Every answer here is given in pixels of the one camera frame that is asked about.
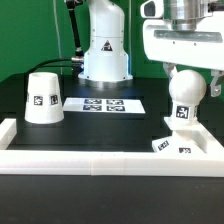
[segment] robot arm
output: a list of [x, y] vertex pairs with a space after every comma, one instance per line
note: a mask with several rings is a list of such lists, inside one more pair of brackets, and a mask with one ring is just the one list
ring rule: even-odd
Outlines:
[[223, 10], [224, 3], [213, 0], [147, 1], [141, 6], [141, 15], [147, 18], [143, 26], [147, 57], [164, 62], [170, 77], [175, 71], [170, 66], [176, 64], [211, 69], [211, 95], [219, 96], [224, 80], [219, 53], [224, 50]]
[[[128, 55], [123, 49], [124, 12], [109, 0], [86, 2], [90, 12], [90, 48], [84, 54], [84, 70], [79, 80], [94, 87], [126, 85], [132, 76], [128, 74]], [[83, 0], [66, 0], [70, 12], [82, 3]], [[74, 33], [78, 33], [77, 25], [74, 27]]]

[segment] black tabletop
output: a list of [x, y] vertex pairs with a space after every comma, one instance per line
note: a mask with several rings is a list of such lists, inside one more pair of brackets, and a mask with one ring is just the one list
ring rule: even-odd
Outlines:
[[[24, 121], [27, 79], [0, 84], [0, 119], [16, 118], [9, 149], [152, 152], [170, 135], [163, 122], [172, 102], [166, 79], [136, 79], [130, 87], [100, 90], [61, 76], [61, 97], [140, 99], [145, 114], [65, 112], [62, 122]], [[224, 104], [205, 97], [199, 121], [223, 144]], [[136, 176], [0, 176], [0, 223], [224, 223], [223, 178]]]

